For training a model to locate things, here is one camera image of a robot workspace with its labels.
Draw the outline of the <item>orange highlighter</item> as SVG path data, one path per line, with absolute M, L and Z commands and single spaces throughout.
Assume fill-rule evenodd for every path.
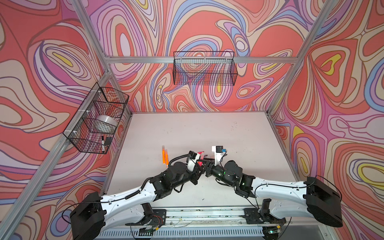
M 168 165 L 169 165 L 169 154 L 168 154 L 167 150 L 165 150 L 165 163 L 166 163 L 166 166 L 168 167 Z
M 163 164 L 166 164 L 165 146 L 162 146 L 162 161 L 163 161 Z

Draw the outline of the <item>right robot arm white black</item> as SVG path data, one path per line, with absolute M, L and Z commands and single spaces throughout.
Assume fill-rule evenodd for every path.
M 235 161 L 224 167 L 213 159 L 201 162 L 207 177 L 233 188 L 238 196 L 276 200 L 277 204 L 266 212 L 275 219 L 306 217 L 334 228 L 343 226 L 341 194 L 316 177 L 298 182 L 271 181 L 244 174 Z

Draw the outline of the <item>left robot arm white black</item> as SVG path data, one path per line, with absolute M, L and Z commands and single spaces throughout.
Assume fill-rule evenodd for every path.
M 169 161 L 168 168 L 146 178 L 140 187 L 115 195 L 91 193 L 80 203 L 73 204 L 69 216 L 74 240 L 93 240 L 101 231 L 124 223 L 141 222 L 147 213 L 144 206 L 180 193 L 185 183 L 198 184 L 203 173 L 200 153 L 190 151 Z

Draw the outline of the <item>black marker in basket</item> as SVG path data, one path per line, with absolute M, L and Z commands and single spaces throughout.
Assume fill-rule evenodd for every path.
M 101 137 L 101 146 L 102 146 L 102 153 L 105 153 L 105 139 L 104 136 Z

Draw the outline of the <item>white tape roll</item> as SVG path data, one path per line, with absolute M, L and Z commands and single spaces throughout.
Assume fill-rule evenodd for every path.
M 95 120 L 96 127 L 116 127 L 118 122 L 111 116 L 99 115 Z

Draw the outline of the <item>aluminium front rail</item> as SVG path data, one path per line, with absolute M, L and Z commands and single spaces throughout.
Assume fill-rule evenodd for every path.
M 166 223 L 163 226 L 168 227 L 185 227 L 185 226 L 232 226 L 247 224 L 242 217 L 244 209 L 250 208 L 247 206 L 240 207 L 199 207 L 199 208 L 165 208 L 167 210 Z M 125 226 L 128 221 L 128 210 L 125 210 L 113 217 L 104 214 L 104 220 L 101 223 L 93 224 L 92 228 L 100 232 Z M 293 215 L 287 217 L 276 217 L 278 219 L 285 218 L 286 221 Z M 277 226 L 277 224 L 247 224 L 247 225 L 264 225 Z M 151 229 L 160 228 L 152 226 L 142 226 Z

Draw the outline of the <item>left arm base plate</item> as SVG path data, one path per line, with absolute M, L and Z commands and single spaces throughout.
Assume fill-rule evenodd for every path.
M 166 209 L 153 209 L 149 203 L 141 204 L 128 210 L 125 226 L 161 227 L 166 223 L 166 216 Z

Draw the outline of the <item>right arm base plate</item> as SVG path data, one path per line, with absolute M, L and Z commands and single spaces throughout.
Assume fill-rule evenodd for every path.
M 263 199 L 262 206 L 257 208 L 245 208 L 242 216 L 247 224 L 277 224 L 284 225 L 287 223 L 285 218 L 278 219 L 272 216 L 270 212 L 270 203 L 272 199 Z

